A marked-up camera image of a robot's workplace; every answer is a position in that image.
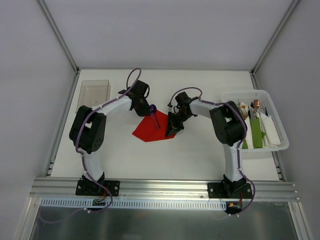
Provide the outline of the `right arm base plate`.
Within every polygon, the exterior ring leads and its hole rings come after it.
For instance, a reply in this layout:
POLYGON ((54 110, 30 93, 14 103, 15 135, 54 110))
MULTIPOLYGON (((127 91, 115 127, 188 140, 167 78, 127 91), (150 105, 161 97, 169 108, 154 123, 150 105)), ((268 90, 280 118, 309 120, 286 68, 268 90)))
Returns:
POLYGON ((253 191, 251 185, 246 183, 237 189, 227 189, 224 182, 209 182, 207 193, 210 199, 251 199, 253 191))

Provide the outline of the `red paper napkin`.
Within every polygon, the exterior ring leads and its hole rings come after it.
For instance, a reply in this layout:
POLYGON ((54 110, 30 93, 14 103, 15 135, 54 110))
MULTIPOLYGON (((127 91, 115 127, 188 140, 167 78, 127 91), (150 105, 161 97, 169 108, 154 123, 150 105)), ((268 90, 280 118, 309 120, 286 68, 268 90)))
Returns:
POLYGON ((157 111, 156 113, 160 129, 156 130, 151 116, 145 116, 137 128, 133 131, 132 135, 142 140, 143 142, 155 142, 161 140, 173 139, 176 135, 165 137, 165 133, 168 127, 168 115, 157 111))

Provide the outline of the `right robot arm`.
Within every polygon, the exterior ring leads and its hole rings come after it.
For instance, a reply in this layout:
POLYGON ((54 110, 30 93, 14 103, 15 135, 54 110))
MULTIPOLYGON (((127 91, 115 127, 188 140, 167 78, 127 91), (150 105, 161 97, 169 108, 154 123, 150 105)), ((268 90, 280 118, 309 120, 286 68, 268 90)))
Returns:
POLYGON ((199 96, 189 97, 180 92, 175 97, 178 111, 168 112, 168 124, 165 137, 171 137, 184 129, 183 123, 198 115, 211 119, 214 133, 223 145, 225 172, 223 175, 224 193, 235 198, 247 183, 243 172, 242 146, 248 127, 236 104, 228 102, 210 102, 199 96))

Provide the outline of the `iridescent purple spoon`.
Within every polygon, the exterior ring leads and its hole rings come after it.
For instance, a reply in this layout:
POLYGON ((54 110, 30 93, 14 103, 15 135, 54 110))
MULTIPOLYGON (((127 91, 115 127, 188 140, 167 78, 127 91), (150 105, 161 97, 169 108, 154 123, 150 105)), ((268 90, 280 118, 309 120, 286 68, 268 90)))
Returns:
POLYGON ((153 114, 156 114, 156 117, 157 117, 157 107, 154 105, 154 104, 151 104, 150 105, 150 114, 153 113, 153 114))

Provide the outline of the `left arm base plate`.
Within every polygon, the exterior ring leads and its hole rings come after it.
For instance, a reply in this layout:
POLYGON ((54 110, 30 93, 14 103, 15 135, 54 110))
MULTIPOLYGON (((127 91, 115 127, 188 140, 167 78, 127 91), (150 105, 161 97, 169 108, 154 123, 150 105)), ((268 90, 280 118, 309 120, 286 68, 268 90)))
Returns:
MULTIPOLYGON (((118 180, 104 180, 100 182, 100 184, 104 185, 104 187, 109 190, 113 197, 119 196, 120 183, 121 182, 118 180)), ((80 179, 77 182, 75 190, 76 196, 101 197, 104 193, 105 190, 103 188, 101 188, 91 180, 88 180, 87 178, 80 179)))

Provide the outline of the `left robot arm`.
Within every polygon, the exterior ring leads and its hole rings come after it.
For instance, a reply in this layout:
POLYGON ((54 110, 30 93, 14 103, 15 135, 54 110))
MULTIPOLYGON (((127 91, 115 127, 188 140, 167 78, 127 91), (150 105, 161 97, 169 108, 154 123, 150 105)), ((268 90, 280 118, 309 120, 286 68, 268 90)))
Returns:
POLYGON ((82 105, 72 123, 69 139, 75 151, 82 157, 83 177, 88 180, 87 189, 93 195, 104 191, 104 171, 97 151, 103 145, 107 121, 117 115, 134 110, 139 117, 149 116, 151 107, 147 102, 150 87, 137 80, 127 89, 121 90, 116 97, 94 107, 82 105))

